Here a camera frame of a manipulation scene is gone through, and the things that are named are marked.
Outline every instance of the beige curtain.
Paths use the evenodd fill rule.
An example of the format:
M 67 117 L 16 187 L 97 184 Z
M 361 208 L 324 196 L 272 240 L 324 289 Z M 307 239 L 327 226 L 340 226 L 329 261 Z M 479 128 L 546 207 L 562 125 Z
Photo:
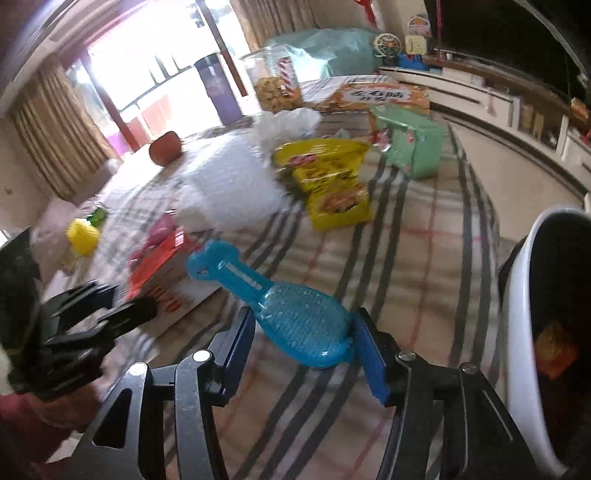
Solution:
M 230 4 L 254 51 L 276 35 L 317 27 L 310 1 L 314 0 L 230 0 Z
M 10 118 L 39 173 L 64 200 L 105 160 L 119 157 L 82 106 L 55 56 L 24 86 Z

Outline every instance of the blue dog bone toy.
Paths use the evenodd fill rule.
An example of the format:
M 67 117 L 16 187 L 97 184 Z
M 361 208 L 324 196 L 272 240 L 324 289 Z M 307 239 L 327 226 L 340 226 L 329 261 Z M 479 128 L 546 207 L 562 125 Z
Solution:
M 273 282 L 238 260 L 238 249 L 212 240 L 191 254 L 192 278 L 217 280 L 254 312 L 267 336 L 308 367 L 326 368 L 350 358 L 351 316 L 334 298 L 303 285 Z

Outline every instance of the green plastic bag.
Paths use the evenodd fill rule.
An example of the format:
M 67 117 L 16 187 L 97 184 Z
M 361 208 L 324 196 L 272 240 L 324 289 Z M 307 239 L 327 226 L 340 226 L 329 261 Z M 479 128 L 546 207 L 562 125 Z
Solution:
M 414 180 L 437 174 L 445 128 L 426 116 L 394 105 L 370 106 L 374 143 L 386 157 Z

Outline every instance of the bed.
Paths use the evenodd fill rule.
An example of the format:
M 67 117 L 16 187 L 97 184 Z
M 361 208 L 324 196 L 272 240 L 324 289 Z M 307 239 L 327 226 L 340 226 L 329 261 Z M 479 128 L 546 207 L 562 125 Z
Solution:
M 352 79 L 385 80 L 308 82 L 304 99 L 313 106 Z M 362 132 L 350 119 L 330 116 L 323 128 Z M 186 147 L 222 132 L 189 138 Z M 171 207 L 182 184 L 183 161 L 161 171 L 140 152 L 121 167 L 100 194 L 111 214 L 98 249 L 79 266 L 76 281 L 97 278 L 125 285 L 128 257 Z M 365 306 L 380 330 L 431 363 L 474 362 L 503 398 L 496 214 L 453 130 L 448 128 L 435 178 L 409 180 L 375 153 L 366 158 L 360 176 L 372 198 L 373 222 L 320 233 L 300 203 L 286 200 L 260 224 L 232 234 L 197 232 L 196 237 L 233 242 L 243 260 L 275 280 L 317 288 L 348 309 Z M 97 387 L 106 394 L 136 361 L 162 366 L 206 347 L 230 325 L 239 306 L 236 298 L 217 290 L 176 322 L 162 325 L 156 318 L 130 332 L 105 358 Z M 356 363 L 305 368 L 257 330 L 240 389 L 226 408 L 215 409 L 215 419 L 231 478 L 361 480 L 378 471 L 393 413 L 373 398 Z M 167 473 L 175 478 L 170 410 L 164 428 Z M 435 425 L 427 478 L 437 474 L 440 434 L 441 425 Z

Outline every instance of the white plastic bag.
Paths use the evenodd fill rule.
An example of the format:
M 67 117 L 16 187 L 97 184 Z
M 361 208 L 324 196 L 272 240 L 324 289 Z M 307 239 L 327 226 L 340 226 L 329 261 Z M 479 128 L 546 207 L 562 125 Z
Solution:
M 283 110 L 279 113 L 263 112 L 255 118 L 252 130 L 263 152 L 272 154 L 277 147 L 302 138 L 310 138 L 322 115 L 311 108 Z
M 187 232 L 231 232 L 282 209 L 285 192 L 252 131 L 196 141 L 186 154 L 176 221 Z

